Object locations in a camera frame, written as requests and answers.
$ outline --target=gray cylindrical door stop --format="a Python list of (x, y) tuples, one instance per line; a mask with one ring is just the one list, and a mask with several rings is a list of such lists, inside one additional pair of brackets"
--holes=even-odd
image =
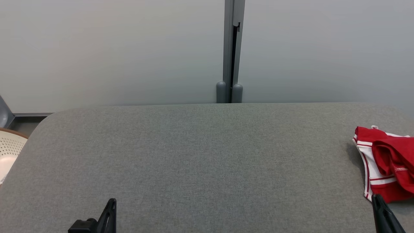
[(240, 84), (233, 85), (231, 102), (232, 103), (241, 103), (241, 97), (243, 95), (243, 86)]
[(226, 103), (226, 83), (218, 82), (216, 84), (216, 103), (224, 104)]

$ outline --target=red and white garment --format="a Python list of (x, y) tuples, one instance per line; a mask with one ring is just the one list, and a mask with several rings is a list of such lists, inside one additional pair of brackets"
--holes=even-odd
[(375, 163), (382, 175), (395, 175), (398, 183), (414, 194), (414, 138), (388, 137), (372, 143)]
[(378, 127), (372, 126), (371, 129), (357, 127), (355, 136), (352, 139), (355, 143), (365, 167), (365, 197), (371, 201), (373, 194), (381, 194), (384, 201), (405, 200), (414, 197), (414, 194), (405, 190), (397, 181), (394, 174), (388, 173), (382, 175), (375, 162), (372, 152), (374, 141), (387, 139), (389, 137), (403, 137), (392, 133), (385, 133), (378, 130)]

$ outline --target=gray felt surface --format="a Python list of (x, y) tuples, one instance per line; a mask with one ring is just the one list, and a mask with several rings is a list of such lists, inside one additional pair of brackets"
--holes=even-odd
[[(359, 103), (97, 107), (53, 114), (0, 187), (2, 233), (67, 232), (111, 197), (125, 232), (375, 232), (356, 126), (414, 135)], [(391, 205), (407, 232), (414, 202)]]

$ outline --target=white perforated basket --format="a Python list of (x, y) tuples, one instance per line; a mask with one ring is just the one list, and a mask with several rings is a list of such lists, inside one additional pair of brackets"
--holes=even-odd
[(20, 154), (27, 136), (9, 129), (0, 128), (0, 185)]

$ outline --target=white wall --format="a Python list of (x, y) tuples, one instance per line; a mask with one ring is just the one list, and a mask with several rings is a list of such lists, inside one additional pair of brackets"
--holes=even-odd
[(246, 0), (243, 102), (371, 101), (414, 116), (414, 2)]
[(0, 94), (14, 113), (213, 103), (224, 0), (0, 0)]

